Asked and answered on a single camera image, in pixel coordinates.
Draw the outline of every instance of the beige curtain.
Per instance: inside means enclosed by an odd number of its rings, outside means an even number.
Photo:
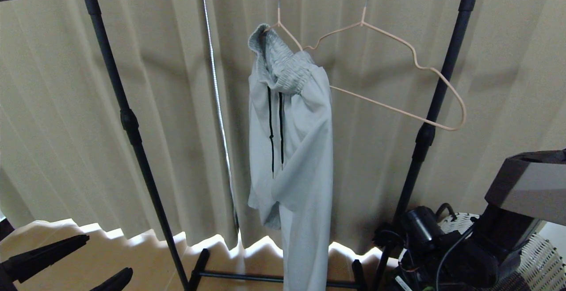
[[[278,242],[247,207],[247,39],[275,22],[277,0],[206,0],[215,76],[203,0],[99,1],[174,233],[185,231],[190,245],[220,233],[234,246],[235,209],[245,246],[266,234]],[[282,0],[283,23],[311,45],[359,21],[364,1]],[[468,122],[437,131],[411,206],[481,213],[505,157],[566,146],[564,1],[478,0],[453,75]],[[371,0],[366,20],[440,69],[458,4]],[[158,230],[83,1],[18,0],[0,13],[2,211],[18,224],[72,217],[128,236]],[[426,115],[436,77],[413,69],[395,41],[351,29],[312,54],[333,85]],[[332,240],[363,253],[392,217],[421,124],[339,92],[333,111]],[[440,121],[459,121],[450,95]]]

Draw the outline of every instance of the clothes rack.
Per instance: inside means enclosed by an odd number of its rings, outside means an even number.
[[[138,161],[141,173],[145,184],[148,188],[149,196],[152,200],[154,209],[157,213],[157,218],[159,220],[161,229],[164,233],[168,248],[170,249],[173,261],[175,263],[176,271],[179,275],[181,283],[184,290],[196,290],[200,282],[201,277],[217,277],[224,279],[237,279],[237,280],[254,280],[254,281],[271,281],[271,282],[281,282],[283,279],[281,277],[273,276],[260,276],[260,275],[234,275],[230,273],[214,272],[205,270],[206,262],[210,253],[207,249],[204,249],[200,254],[199,260],[196,263],[194,271],[192,271],[191,279],[188,280],[186,273],[184,271],[183,265],[180,261],[180,256],[175,248],[175,243],[173,240],[172,232],[169,227],[164,208],[157,191],[157,187],[151,172],[147,156],[142,144],[142,138],[138,130],[138,121],[136,116],[129,107],[126,93],[123,89],[122,82],[119,76],[119,72],[115,63],[115,59],[112,55],[111,46],[108,41],[106,29],[103,24],[101,9],[98,0],[84,0],[87,7],[87,11],[91,15],[93,27],[95,29],[96,37],[103,55],[104,63],[107,67],[108,75],[112,83],[113,90],[115,92],[118,104],[120,107],[120,117],[122,121],[122,126],[128,135],[130,143],[134,148],[136,159]],[[455,27],[453,29],[451,40],[447,49],[446,57],[442,67],[441,73],[450,80],[451,74],[455,67],[455,62],[457,61],[460,47],[463,42],[463,38],[467,29],[467,24],[469,22],[471,12],[473,11],[475,0],[461,0],[459,5],[459,14],[455,21]],[[436,86],[435,93],[433,95],[430,108],[428,110],[427,119],[435,122],[438,118],[441,105],[444,101],[444,96],[446,94],[446,86],[442,81]],[[402,213],[405,212],[409,204],[409,199],[412,195],[413,188],[416,184],[416,180],[421,169],[422,163],[424,162],[428,148],[432,145],[435,136],[435,127],[430,124],[424,123],[418,131],[416,137],[416,146],[412,155],[412,162],[406,176],[406,180],[402,189],[402,194],[399,198],[398,206],[395,212],[394,219],[398,218]],[[385,249],[380,259],[376,275],[374,277],[371,290],[375,291],[379,287],[381,278],[386,269],[387,259],[392,252],[392,246],[385,246]],[[328,286],[332,287],[345,287],[350,289],[357,289],[359,291],[365,291],[367,289],[366,284],[363,279],[362,267],[359,261],[354,261],[352,264],[352,269],[354,271],[353,283],[347,281],[329,281]]]

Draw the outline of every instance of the empty hanger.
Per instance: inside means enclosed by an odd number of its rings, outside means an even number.
[[[333,88],[333,89],[335,89],[335,90],[338,90],[338,91],[340,91],[340,92],[344,92],[344,93],[350,94],[350,95],[352,95],[352,96],[355,96],[355,97],[361,98],[361,99],[363,99],[363,100],[366,100],[366,101],[368,101],[368,102],[372,102],[372,103],[374,103],[374,104],[376,104],[376,105],[379,105],[379,106],[388,108],[388,109],[393,110],[393,111],[395,111],[395,112],[399,112],[399,113],[404,114],[404,115],[406,115],[406,116],[410,116],[410,117],[412,117],[412,118],[414,118],[414,119],[421,120],[421,121],[423,121],[423,122],[426,122],[426,123],[428,123],[428,124],[431,124],[432,126],[436,126],[436,127],[438,127],[438,128],[441,128],[441,129],[443,129],[443,130],[459,130],[460,128],[462,128],[462,126],[463,126],[464,123],[466,122],[467,111],[466,111],[466,106],[464,105],[463,100],[462,100],[462,98],[459,96],[458,92],[457,92],[457,91],[454,89],[454,87],[449,83],[449,81],[442,75],[442,73],[440,73],[440,71],[438,71],[438,70],[435,69],[435,68],[422,67],[422,66],[420,66],[420,65],[418,64],[418,62],[417,62],[417,52],[415,51],[415,48],[414,48],[410,43],[408,43],[408,42],[405,41],[404,39],[401,39],[401,38],[397,37],[396,35],[393,35],[393,34],[391,34],[391,33],[388,33],[387,31],[384,31],[384,30],[382,30],[382,29],[379,29],[378,27],[375,27],[375,26],[370,25],[369,23],[366,23],[366,21],[365,21],[365,19],[366,19],[366,10],[367,10],[367,4],[368,4],[369,1],[370,1],[370,0],[366,0],[366,4],[365,4],[364,7],[363,7],[363,11],[362,11],[362,21],[360,21],[359,23],[354,23],[353,25],[349,25],[349,26],[347,26],[347,27],[343,27],[343,28],[338,29],[338,30],[336,30],[336,31],[332,31],[331,33],[325,34],[325,35],[323,35],[322,37],[320,37],[320,39],[318,39],[317,44],[316,44],[314,47],[306,46],[305,49],[314,50],[314,49],[318,48],[318,46],[319,46],[319,44],[320,44],[320,41],[322,41],[322,39],[325,39],[326,37],[328,37],[328,36],[330,36],[330,35],[333,35],[333,34],[335,34],[335,33],[338,33],[338,32],[341,32],[341,31],[345,31],[345,30],[347,30],[347,29],[351,29],[351,28],[354,28],[354,27],[363,27],[363,26],[366,26],[366,27],[368,27],[368,28],[370,28],[370,29],[372,29],[372,30],[374,30],[374,31],[377,31],[377,32],[379,32],[379,33],[382,33],[382,34],[384,34],[384,35],[386,35],[386,36],[388,36],[388,37],[390,37],[390,38],[392,38],[392,39],[395,39],[396,41],[399,41],[400,43],[404,44],[404,45],[407,46],[409,49],[411,49],[411,52],[413,53],[413,62],[414,62],[414,64],[415,64],[415,67],[417,67],[417,69],[432,71],[432,72],[436,73],[436,74],[439,76],[439,78],[447,85],[447,87],[450,89],[450,91],[452,91],[452,93],[454,94],[454,96],[455,96],[456,99],[458,100],[458,102],[459,102],[459,104],[460,104],[460,107],[461,107],[461,109],[462,109],[462,120],[460,121],[460,124],[459,124],[457,127],[445,126],[445,125],[442,125],[442,124],[438,124],[438,123],[436,123],[436,122],[433,122],[433,121],[431,121],[431,120],[422,118],[422,117],[420,117],[420,116],[418,116],[418,115],[414,115],[414,114],[412,114],[412,113],[409,113],[409,112],[406,112],[406,111],[403,111],[403,110],[399,110],[398,108],[395,108],[395,107],[393,107],[393,106],[389,106],[389,105],[387,105],[387,104],[384,104],[384,103],[381,103],[381,102],[372,100],[372,99],[370,99],[370,98],[366,98],[366,97],[360,96],[359,94],[355,94],[355,93],[352,93],[352,92],[350,92],[350,91],[347,91],[347,90],[344,90],[344,89],[341,89],[341,88],[337,88],[337,87],[333,87],[333,86],[330,86],[330,87]]]
[[[277,23],[275,23],[275,25],[272,25],[271,27],[265,29],[265,31],[263,31],[263,33],[266,33],[267,31],[270,31],[271,29],[273,29],[275,27],[280,27],[281,29],[283,29],[289,35],[289,37],[291,37],[291,39],[293,39],[293,41],[295,41],[295,43],[297,44],[297,47],[299,47],[299,49],[301,51],[303,51],[303,47],[301,47],[301,44],[299,43],[299,41],[297,39],[295,39],[295,37],[293,35],[291,35],[289,30],[287,30],[287,28],[285,28],[283,23],[281,23],[281,0],[277,1]]]

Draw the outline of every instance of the hanger bottom bar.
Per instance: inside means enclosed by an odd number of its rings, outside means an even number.
[[[200,253],[199,259],[196,261],[195,269],[192,271],[192,275],[189,281],[190,289],[189,291],[196,291],[201,277],[212,277],[219,279],[232,279],[232,280],[246,280],[246,281],[262,281],[262,282],[273,282],[273,283],[283,283],[283,277],[281,276],[269,276],[269,275],[239,275],[235,273],[226,273],[218,271],[205,270],[208,258],[210,257],[210,251],[208,249],[203,249]],[[354,277],[356,281],[327,281],[327,287],[339,287],[341,289],[354,289],[358,291],[366,291],[366,283],[363,278],[362,264],[359,260],[355,260],[352,263],[352,270],[354,271]]]

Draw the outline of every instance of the white woven basket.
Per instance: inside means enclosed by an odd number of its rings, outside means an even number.
[[[456,213],[457,220],[453,221],[447,216],[440,221],[440,227],[445,233],[458,230],[464,233],[471,226],[471,217],[479,218],[477,214]],[[519,285],[528,285],[531,291],[560,291],[566,287],[566,276],[562,257],[552,247],[550,241],[534,234],[521,253],[521,265],[517,269],[519,275],[492,287],[490,291],[516,291]]]

